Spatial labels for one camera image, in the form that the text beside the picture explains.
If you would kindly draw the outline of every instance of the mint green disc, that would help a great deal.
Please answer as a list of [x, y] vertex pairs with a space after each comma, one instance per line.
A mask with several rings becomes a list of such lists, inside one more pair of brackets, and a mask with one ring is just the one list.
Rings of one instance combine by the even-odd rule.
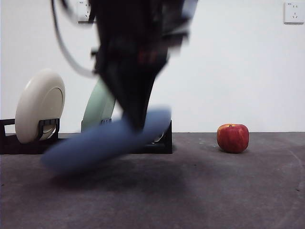
[[99, 125], [102, 120], [110, 119], [113, 113], [115, 99], [101, 78], [96, 83], [88, 100], [81, 131]]

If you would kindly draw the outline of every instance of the black rack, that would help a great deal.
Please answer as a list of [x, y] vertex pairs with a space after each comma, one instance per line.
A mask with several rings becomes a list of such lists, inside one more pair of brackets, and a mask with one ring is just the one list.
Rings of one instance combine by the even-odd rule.
[[[102, 120], [101, 124], [111, 122], [111, 119]], [[9, 135], [5, 132], [6, 125], [14, 125], [15, 119], [4, 119], [0, 120], [0, 155], [3, 154], [43, 154], [53, 144], [65, 140], [66, 138], [59, 138], [60, 119], [46, 119], [40, 120], [38, 123], [38, 136], [31, 142], [22, 144], [19, 142], [16, 135]], [[55, 132], [52, 136], [46, 140], [40, 141], [43, 135], [43, 127], [46, 125], [55, 125]], [[164, 133], [163, 137], [155, 143], [147, 144], [142, 149], [132, 152], [132, 154], [172, 154], [173, 143], [172, 143], [172, 122], [169, 128]]]

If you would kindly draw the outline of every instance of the white wall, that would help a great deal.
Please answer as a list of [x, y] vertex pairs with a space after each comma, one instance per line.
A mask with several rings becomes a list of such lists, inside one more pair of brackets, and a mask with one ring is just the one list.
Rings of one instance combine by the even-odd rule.
[[[79, 131], [95, 80], [78, 76], [60, 53], [49, 1], [1, 6], [1, 118], [14, 117], [28, 80], [51, 67], [66, 84], [61, 132]], [[215, 132], [228, 122], [305, 131], [305, 25], [284, 25], [283, 10], [283, 0], [200, 0], [190, 43], [159, 75], [150, 106], [172, 107], [174, 132]], [[60, 27], [77, 60], [92, 66], [95, 30], [62, 16]]]
[[[0, 0], [0, 53], [1, 53], [1, 0]], [[1, 64], [0, 64], [0, 117], [1, 117]]]

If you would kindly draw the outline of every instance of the white disc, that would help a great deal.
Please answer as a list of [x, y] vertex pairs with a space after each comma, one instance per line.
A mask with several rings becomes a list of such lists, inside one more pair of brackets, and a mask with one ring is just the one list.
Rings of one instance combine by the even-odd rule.
[[[18, 102], [15, 129], [18, 140], [28, 143], [38, 136], [38, 122], [60, 118], [65, 102], [62, 78], [50, 69], [40, 71], [26, 85]], [[55, 125], [45, 126], [40, 140], [50, 137]]]

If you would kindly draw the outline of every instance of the gray floor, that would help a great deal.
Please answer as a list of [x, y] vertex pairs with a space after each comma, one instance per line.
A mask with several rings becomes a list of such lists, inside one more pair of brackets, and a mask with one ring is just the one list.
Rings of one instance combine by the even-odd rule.
[[239, 155], [215, 134], [173, 138], [173, 155], [128, 155], [78, 177], [1, 156], [3, 228], [305, 228], [305, 133], [251, 134]]

